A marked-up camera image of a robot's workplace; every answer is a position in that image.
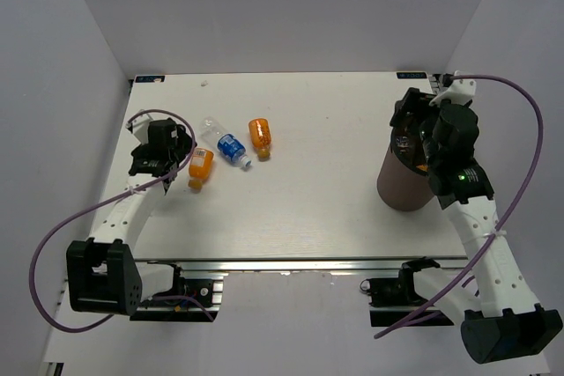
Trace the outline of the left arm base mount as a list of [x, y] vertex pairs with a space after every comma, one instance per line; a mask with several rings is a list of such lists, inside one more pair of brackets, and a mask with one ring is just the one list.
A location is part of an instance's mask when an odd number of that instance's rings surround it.
[[219, 310], [222, 282], [205, 272], [185, 270], [173, 262], [138, 262], [139, 297], [131, 321], [212, 322]]

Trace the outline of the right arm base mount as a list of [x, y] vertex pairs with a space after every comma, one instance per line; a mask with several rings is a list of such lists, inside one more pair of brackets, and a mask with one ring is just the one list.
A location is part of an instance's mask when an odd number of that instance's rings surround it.
[[415, 293], [413, 274], [428, 268], [439, 268], [453, 274], [455, 267], [445, 261], [422, 257], [407, 262], [385, 262], [364, 270], [360, 292], [369, 298], [372, 328], [386, 328], [425, 303]]

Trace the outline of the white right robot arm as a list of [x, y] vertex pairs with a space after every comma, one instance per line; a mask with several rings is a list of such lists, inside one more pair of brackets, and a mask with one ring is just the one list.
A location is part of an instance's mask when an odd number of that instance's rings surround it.
[[411, 88], [395, 105], [390, 125], [421, 145], [430, 188], [469, 262], [455, 277], [431, 259], [404, 263], [398, 295], [421, 304], [392, 328], [434, 306], [460, 328], [470, 357], [486, 364], [537, 355], [561, 332], [563, 321], [558, 311], [541, 306], [501, 232], [493, 187], [474, 157], [479, 127], [470, 104]]

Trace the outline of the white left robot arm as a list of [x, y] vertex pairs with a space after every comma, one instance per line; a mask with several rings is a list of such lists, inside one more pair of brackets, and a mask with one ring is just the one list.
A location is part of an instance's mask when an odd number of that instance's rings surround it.
[[195, 144], [171, 118], [137, 118], [128, 127], [140, 145], [131, 153], [124, 197], [87, 240], [71, 242], [66, 251], [70, 306], [76, 312], [131, 316], [156, 294], [169, 305], [186, 294], [173, 265], [137, 264], [132, 250]]

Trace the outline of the orange bottle with barcode label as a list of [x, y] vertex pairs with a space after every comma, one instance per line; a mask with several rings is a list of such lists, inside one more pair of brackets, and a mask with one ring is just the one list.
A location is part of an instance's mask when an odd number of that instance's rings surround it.
[[188, 187], [200, 191], [210, 177], [214, 153], [204, 148], [197, 147], [189, 162]]

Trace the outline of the large clear plastic bottle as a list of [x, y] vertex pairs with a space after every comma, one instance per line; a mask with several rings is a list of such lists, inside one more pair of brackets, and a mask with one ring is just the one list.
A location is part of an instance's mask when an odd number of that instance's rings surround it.
[[401, 154], [405, 154], [413, 147], [413, 142], [408, 136], [396, 136], [396, 147]]

